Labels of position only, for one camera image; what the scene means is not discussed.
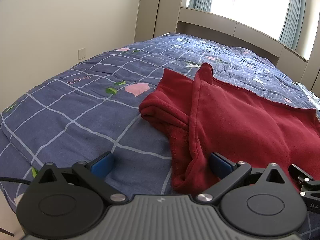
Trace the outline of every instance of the bed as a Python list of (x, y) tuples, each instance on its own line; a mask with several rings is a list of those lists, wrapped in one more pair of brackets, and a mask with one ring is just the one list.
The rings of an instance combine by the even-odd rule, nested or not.
[[(106, 182), (127, 196), (174, 194), (165, 135), (140, 117), (164, 68), (193, 78), (203, 62), (216, 78), (269, 100), (315, 108), (303, 90), (253, 52), (182, 34), (165, 34), (104, 52), (43, 82), (1, 114), (0, 176), (32, 180), (46, 162), (68, 167), (106, 151), (115, 166)], [(25, 185), (1, 182), (11, 208)], [(308, 213), (303, 239), (320, 236), (320, 215)]]

